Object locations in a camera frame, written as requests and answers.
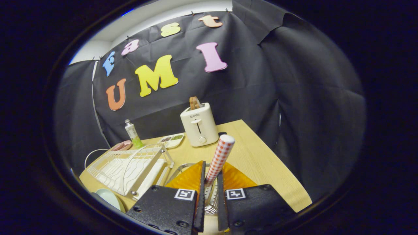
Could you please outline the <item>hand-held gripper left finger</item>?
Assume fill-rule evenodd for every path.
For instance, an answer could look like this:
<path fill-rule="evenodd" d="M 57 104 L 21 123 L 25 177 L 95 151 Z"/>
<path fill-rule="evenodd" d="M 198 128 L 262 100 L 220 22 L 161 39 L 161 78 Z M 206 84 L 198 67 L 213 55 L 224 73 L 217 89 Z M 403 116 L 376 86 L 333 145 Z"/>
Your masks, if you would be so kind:
<path fill-rule="evenodd" d="M 190 166 L 181 175 L 191 173 L 185 186 L 152 185 L 127 211 L 127 215 L 145 226 L 170 235 L 197 235 L 204 229 L 204 178 L 206 162 Z"/>

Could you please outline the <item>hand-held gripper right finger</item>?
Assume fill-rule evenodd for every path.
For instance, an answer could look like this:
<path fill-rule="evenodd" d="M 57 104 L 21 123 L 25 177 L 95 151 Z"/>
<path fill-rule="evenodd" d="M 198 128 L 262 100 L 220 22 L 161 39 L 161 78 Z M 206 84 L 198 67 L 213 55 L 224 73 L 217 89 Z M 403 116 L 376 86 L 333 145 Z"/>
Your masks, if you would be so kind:
<path fill-rule="evenodd" d="M 217 180 L 220 231 L 265 234 L 296 215 L 272 185 L 258 185 L 229 163 L 224 164 Z"/>

